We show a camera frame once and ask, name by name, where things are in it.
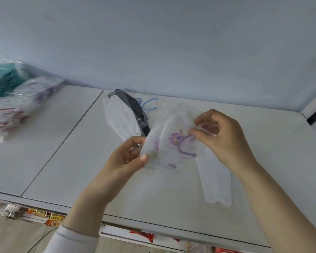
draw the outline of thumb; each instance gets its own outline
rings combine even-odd
[[[145,153],[128,163],[123,169],[128,174],[133,174],[140,170],[149,161],[149,156]]]
[[[215,140],[215,137],[213,135],[208,135],[205,132],[196,129],[196,128],[192,128],[190,129],[190,134],[193,135],[197,140],[201,141],[202,143],[204,143],[205,145],[207,145],[207,147],[209,149],[213,148],[213,141]]]

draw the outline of person's left hand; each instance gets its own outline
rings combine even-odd
[[[101,207],[110,203],[131,176],[148,162],[148,155],[139,156],[141,147],[137,147],[138,144],[143,144],[145,139],[146,137],[133,136],[121,144],[88,185],[89,195],[98,201]]]

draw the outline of fingernail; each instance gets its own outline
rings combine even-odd
[[[144,153],[143,155],[141,155],[141,156],[139,157],[139,159],[140,159],[141,161],[147,161],[147,159],[148,159],[147,154]]]

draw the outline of black cable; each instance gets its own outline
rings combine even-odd
[[[57,227],[55,227],[54,229],[50,230],[50,231],[47,232],[45,235],[43,235],[43,236],[41,237],[41,239],[39,239],[39,240],[37,241],[37,243],[35,243],[35,244],[30,248],[30,250],[27,251],[27,253],[29,253],[43,238],[45,238],[47,234],[51,233],[51,232],[54,231],[55,229],[57,229]]]

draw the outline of white sleeve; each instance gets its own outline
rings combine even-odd
[[[98,239],[73,232],[60,226],[43,253],[94,253]]]

